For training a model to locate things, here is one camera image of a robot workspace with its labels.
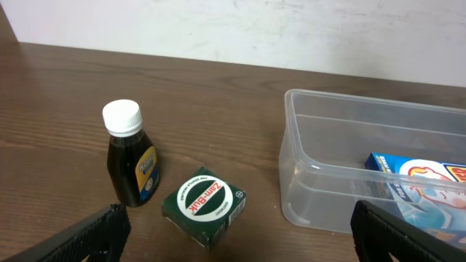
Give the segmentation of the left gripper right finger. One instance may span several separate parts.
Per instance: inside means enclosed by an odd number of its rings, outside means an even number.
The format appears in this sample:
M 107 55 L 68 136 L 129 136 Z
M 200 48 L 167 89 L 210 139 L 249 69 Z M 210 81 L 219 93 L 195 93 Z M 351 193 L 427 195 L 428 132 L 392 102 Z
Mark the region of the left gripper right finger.
M 362 262 L 465 262 L 465 251 L 449 245 L 380 207 L 359 200 L 350 221 Z

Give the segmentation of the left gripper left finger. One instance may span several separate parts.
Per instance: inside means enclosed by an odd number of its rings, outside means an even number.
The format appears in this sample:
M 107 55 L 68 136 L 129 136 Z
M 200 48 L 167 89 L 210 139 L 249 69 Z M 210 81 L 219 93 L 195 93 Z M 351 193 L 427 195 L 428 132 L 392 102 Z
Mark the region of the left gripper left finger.
M 6 262 L 118 262 L 131 232 L 127 209 L 112 204 Z

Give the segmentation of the blue cooling patch box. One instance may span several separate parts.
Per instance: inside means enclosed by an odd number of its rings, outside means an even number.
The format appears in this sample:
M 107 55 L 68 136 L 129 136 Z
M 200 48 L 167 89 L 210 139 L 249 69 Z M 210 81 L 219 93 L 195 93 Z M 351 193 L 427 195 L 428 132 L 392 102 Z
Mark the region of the blue cooling patch box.
M 431 178 L 465 182 L 465 165 L 413 159 L 372 152 L 365 168 L 404 178 Z M 428 234 L 465 249 L 465 192 L 399 183 L 369 182 L 372 194 L 386 202 L 382 207 Z

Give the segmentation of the clear plastic container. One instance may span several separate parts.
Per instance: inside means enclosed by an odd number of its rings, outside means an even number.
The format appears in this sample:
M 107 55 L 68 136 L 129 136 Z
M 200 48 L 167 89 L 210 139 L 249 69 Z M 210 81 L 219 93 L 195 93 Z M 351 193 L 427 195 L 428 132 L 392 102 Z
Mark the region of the clear plastic container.
M 386 200 L 372 194 L 369 182 L 465 192 L 465 182 L 368 170 L 365 163 L 372 152 L 465 165 L 465 111 L 287 91 L 279 158 L 283 215 L 297 226 L 348 233 L 357 201 L 385 210 Z

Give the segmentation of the dark syrup bottle white cap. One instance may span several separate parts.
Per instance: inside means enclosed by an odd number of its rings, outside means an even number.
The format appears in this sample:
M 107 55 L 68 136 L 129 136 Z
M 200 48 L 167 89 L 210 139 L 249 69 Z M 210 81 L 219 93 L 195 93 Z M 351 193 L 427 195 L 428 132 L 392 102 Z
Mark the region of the dark syrup bottle white cap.
M 114 100 L 102 110 L 110 135 L 107 169 L 117 198 L 129 207 L 147 203 L 160 181 L 157 152 L 143 130 L 140 106 L 133 100 Z

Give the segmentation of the green Zam-Buk ointment box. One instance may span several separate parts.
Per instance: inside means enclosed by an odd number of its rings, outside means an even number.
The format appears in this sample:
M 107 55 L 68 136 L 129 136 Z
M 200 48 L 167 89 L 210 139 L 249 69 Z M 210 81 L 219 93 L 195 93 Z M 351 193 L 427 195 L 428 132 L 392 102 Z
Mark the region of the green Zam-Buk ointment box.
M 244 210 L 247 194 L 199 168 L 162 203 L 162 214 L 205 250 L 211 250 Z

